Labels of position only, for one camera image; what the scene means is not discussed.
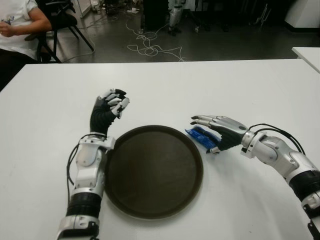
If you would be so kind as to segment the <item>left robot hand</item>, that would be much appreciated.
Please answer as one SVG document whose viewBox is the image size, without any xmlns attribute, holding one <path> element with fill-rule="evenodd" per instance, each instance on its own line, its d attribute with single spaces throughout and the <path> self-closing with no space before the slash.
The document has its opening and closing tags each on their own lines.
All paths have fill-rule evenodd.
<svg viewBox="0 0 320 240">
<path fill-rule="evenodd" d="M 90 116 L 90 132 L 107 135 L 108 129 L 116 118 L 120 119 L 122 112 L 130 103 L 126 92 L 110 88 L 96 98 Z"/>
</svg>

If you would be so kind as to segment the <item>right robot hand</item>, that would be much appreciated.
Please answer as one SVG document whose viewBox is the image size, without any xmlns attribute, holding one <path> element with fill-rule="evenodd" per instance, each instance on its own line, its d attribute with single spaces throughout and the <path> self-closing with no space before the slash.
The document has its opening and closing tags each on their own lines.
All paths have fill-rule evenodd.
<svg viewBox="0 0 320 240">
<path fill-rule="evenodd" d="M 195 115 L 191 119 L 191 125 L 202 125 L 221 135 L 220 142 L 216 144 L 220 152 L 240 145 L 249 130 L 242 123 L 226 116 Z"/>
</svg>

